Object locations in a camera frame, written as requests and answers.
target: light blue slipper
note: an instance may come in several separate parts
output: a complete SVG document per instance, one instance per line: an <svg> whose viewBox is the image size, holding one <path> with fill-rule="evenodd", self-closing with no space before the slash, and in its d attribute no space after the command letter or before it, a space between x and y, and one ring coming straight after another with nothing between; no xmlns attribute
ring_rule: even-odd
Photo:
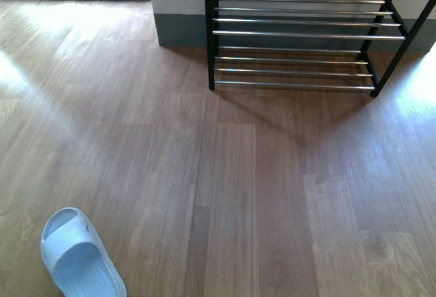
<svg viewBox="0 0 436 297"><path fill-rule="evenodd" d="M58 210L41 237L41 255L66 297L126 297L124 282L88 217L77 208Z"/></svg>

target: shoe rack shelf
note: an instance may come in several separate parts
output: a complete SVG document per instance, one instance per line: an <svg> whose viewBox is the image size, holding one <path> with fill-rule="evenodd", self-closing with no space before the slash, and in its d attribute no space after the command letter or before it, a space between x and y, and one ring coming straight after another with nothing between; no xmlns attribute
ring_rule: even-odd
<svg viewBox="0 0 436 297"><path fill-rule="evenodd" d="M209 89L223 84L346 89L367 91L376 97L435 4L436 0L429 0L409 29L392 0L205 0ZM331 6L331 10L325 8L326 5ZM329 32L331 28L334 28L333 33ZM393 30L394 34L381 34L380 31L385 29ZM268 46L268 43L259 46L222 44L225 37L227 42L231 42L229 36L236 36L236 42L241 38L246 42L249 37L254 44L259 40L298 40L308 42L308 48L277 48ZM360 48L312 48L310 42L314 40L351 40L354 44L357 42ZM368 54L374 41L397 41L401 44L380 77ZM235 75L242 79L231 79Z"/></svg>

